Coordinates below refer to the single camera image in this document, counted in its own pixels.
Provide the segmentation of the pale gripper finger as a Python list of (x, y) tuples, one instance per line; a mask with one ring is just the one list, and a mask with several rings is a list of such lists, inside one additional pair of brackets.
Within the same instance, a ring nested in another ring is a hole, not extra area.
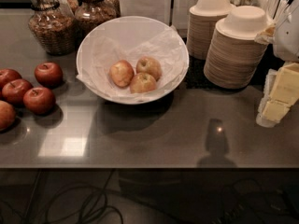
[(263, 87), (263, 98), (258, 107), (258, 114), (256, 116), (256, 123), (265, 128), (273, 128), (276, 126), (274, 121), (271, 121), (263, 116), (263, 110), (265, 109), (266, 103), (269, 99), (270, 91), (273, 88), (275, 79), (277, 76), (277, 71), (270, 69), (265, 77), (264, 87)]

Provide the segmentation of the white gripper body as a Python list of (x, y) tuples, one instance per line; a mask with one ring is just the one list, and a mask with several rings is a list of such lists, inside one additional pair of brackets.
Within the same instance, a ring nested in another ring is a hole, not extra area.
[(254, 41), (273, 46), (274, 55), (285, 62), (299, 62), (299, 0), (293, 0), (278, 13)]

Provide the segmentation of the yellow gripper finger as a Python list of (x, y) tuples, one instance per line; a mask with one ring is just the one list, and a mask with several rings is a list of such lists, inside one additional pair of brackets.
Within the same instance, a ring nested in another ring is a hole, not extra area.
[(299, 99), (299, 63), (285, 63), (275, 75), (274, 83), (262, 108), (262, 117), (279, 123)]

